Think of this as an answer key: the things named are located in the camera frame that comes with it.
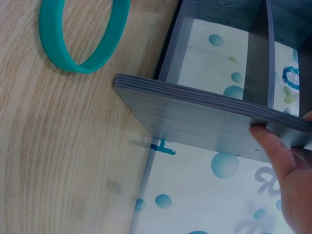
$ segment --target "light wood grain surface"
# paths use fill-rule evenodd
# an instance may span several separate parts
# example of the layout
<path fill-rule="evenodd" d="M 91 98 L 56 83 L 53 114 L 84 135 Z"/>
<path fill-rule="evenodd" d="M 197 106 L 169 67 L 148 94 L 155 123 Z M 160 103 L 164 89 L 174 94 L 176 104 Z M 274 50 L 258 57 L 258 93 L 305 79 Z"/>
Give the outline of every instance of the light wood grain surface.
<path fill-rule="evenodd" d="M 0 233 L 126 234 L 150 135 L 112 89 L 116 73 L 151 78 L 177 0 L 133 0 L 122 40 L 99 71 L 46 57 L 40 0 L 0 1 Z M 68 0 L 67 46 L 83 61 L 110 0 Z"/>

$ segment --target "wristband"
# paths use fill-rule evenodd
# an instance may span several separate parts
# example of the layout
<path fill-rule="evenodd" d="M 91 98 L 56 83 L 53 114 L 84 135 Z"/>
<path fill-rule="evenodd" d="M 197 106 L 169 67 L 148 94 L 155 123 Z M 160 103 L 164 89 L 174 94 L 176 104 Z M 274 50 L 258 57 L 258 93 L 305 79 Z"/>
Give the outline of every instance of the wristband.
<path fill-rule="evenodd" d="M 68 53 L 62 31 L 65 0 L 42 0 L 39 34 L 48 58 L 68 72 L 91 73 L 102 67 L 115 51 L 126 25 L 130 0 L 113 0 L 111 17 L 97 49 L 78 65 Z"/>

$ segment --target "green dot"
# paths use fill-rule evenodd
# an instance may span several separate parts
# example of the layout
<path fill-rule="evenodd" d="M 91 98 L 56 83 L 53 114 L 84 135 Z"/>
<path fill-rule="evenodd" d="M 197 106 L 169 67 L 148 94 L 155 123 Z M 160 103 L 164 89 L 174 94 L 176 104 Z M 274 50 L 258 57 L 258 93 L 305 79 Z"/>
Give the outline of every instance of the green dot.
<path fill-rule="evenodd" d="M 232 62 L 237 62 L 237 60 L 234 57 L 228 57 L 228 60 L 230 60 Z"/>

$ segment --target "gray wood grain panel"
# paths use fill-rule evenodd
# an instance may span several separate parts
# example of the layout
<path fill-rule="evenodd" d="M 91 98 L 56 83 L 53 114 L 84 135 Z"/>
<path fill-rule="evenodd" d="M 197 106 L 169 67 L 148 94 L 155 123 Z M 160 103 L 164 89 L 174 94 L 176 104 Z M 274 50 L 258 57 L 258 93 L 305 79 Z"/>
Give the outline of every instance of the gray wood grain panel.
<path fill-rule="evenodd" d="M 249 30 L 243 100 L 273 108 L 274 29 L 270 0 L 263 0 Z"/>
<path fill-rule="evenodd" d="M 312 35 L 298 51 L 300 92 L 299 116 L 312 110 Z"/>
<path fill-rule="evenodd" d="M 202 0 L 196 2 L 196 19 L 249 31 L 261 0 Z"/>
<path fill-rule="evenodd" d="M 116 92 L 155 137 L 268 161 L 248 128 L 263 124 L 291 147 L 312 149 L 312 123 L 261 105 L 158 80 L 117 75 Z"/>
<path fill-rule="evenodd" d="M 190 33 L 195 17 L 195 0 L 183 0 L 179 13 L 175 20 L 172 32 L 168 33 L 169 44 L 164 47 L 166 50 L 164 59 L 160 59 L 155 79 L 177 83 L 189 42 Z"/>
<path fill-rule="evenodd" d="M 311 0 L 272 0 L 275 40 L 299 49 L 312 33 Z"/>

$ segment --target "finger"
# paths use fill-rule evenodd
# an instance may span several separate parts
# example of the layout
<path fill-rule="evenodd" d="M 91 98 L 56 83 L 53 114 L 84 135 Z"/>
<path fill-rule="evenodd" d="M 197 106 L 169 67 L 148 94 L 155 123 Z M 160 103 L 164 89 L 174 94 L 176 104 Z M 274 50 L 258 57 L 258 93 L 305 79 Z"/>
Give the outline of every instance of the finger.
<path fill-rule="evenodd" d="M 300 158 L 309 168 L 312 167 L 312 151 L 304 148 L 292 148 L 291 152 Z"/>
<path fill-rule="evenodd" d="M 306 120 L 312 121 L 312 111 L 307 112 L 307 113 L 303 116 L 303 118 L 306 119 Z"/>
<path fill-rule="evenodd" d="M 275 170 L 278 181 L 281 181 L 296 169 L 293 154 L 275 134 L 263 126 L 256 125 L 249 129 L 255 140 L 267 153 Z"/>
<path fill-rule="evenodd" d="M 310 166 L 307 165 L 301 158 L 293 154 L 294 161 L 296 162 L 297 169 L 309 169 Z"/>

